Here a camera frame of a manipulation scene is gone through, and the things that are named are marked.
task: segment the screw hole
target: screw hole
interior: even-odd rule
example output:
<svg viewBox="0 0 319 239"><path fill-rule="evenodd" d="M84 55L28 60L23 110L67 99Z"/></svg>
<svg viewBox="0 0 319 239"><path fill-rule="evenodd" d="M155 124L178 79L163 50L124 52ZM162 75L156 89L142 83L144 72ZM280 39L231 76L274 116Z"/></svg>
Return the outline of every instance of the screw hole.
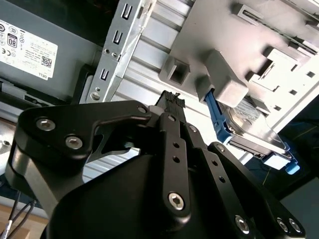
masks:
<svg viewBox="0 0 319 239"><path fill-rule="evenodd" d="M147 112L147 110L145 110L143 107L138 107L138 110L144 114Z"/></svg>
<svg viewBox="0 0 319 239"><path fill-rule="evenodd" d="M180 163L180 159L177 158L176 156L173 157L173 160L174 160L175 163Z"/></svg>
<svg viewBox="0 0 319 239"><path fill-rule="evenodd" d="M100 95L98 93L96 93L96 92L92 92L91 93L91 98L94 101L98 101L98 100L100 100Z"/></svg>
<svg viewBox="0 0 319 239"><path fill-rule="evenodd" d="M219 180L220 180L222 183L226 183L226 180L225 180L223 177L221 177L221 176L219 176Z"/></svg>

